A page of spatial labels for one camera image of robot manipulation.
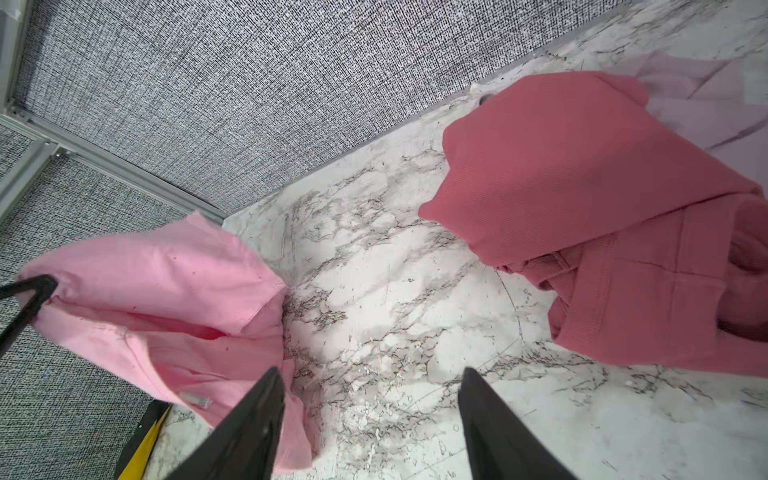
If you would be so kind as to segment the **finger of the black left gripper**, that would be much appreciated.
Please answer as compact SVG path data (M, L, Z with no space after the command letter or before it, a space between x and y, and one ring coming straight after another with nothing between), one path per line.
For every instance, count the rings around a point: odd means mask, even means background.
M1 356L13 346L24 329L36 318L38 312L54 294L58 281L51 275L39 275L1 286L1 299L21 295L19 313L1 332Z

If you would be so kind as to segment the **light pink cloth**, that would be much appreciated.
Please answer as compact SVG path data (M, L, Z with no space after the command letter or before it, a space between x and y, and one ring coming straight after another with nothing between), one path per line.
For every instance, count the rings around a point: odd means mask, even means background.
M271 368L291 383L284 281L198 213L80 241L27 263L57 288L34 321L53 343L218 426Z

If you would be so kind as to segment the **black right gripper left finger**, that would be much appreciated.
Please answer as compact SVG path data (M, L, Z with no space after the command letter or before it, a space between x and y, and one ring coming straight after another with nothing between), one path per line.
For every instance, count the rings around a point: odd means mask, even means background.
M269 480L282 420L285 387L270 368L168 480Z

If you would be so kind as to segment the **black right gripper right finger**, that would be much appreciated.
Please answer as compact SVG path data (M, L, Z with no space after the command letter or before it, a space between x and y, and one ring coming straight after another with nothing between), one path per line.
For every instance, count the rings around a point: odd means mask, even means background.
M458 405L474 480L575 480L473 368L463 371Z

